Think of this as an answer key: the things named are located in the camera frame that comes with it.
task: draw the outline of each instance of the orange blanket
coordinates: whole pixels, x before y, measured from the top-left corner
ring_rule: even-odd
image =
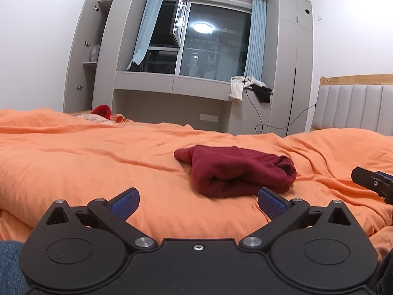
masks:
[[[192,187],[178,148],[239,146],[290,157],[297,179],[284,197],[311,205],[345,201],[384,256],[393,247],[393,206],[352,183],[356,166],[393,174],[393,137],[367,130],[327,129],[284,139],[231,136],[191,127],[128,122],[103,125],[47,109],[0,111],[0,239],[26,240],[55,199],[86,205],[135,186],[139,209],[128,222],[164,237],[236,240],[268,222],[255,196],[209,199]]]

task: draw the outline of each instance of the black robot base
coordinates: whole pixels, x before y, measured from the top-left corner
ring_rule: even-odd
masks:
[[[272,221],[238,245],[158,245],[125,222],[139,206],[135,188],[87,206],[56,200],[20,252],[27,294],[373,294],[377,254],[342,201],[313,207],[263,188],[258,202]]]

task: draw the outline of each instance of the upholstered headboard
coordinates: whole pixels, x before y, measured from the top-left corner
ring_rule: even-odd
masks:
[[[393,74],[322,77],[312,129],[332,127],[393,136]]]

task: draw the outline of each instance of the curtain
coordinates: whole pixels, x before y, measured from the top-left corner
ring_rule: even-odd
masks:
[[[136,38],[134,56],[132,57],[127,70],[131,67],[132,62],[139,65],[145,57],[156,25],[158,13],[160,12],[162,1],[163,0],[147,0],[141,26],[139,27],[138,37]]]
[[[250,40],[244,75],[262,79],[266,33],[266,0],[252,0]]]

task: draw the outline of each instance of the red object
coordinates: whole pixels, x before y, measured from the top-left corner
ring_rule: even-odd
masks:
[[[99,105],[93,111],[92,114],[97,114],[106,118],[108,120],[111,119],[111,108],[108,105]]]
[[[296,179],[290,158],[237,146],[196,145],[176,150],[174,157],[191,164],[196,190],[211,198],[257,195],[262,187],[284,193]]]

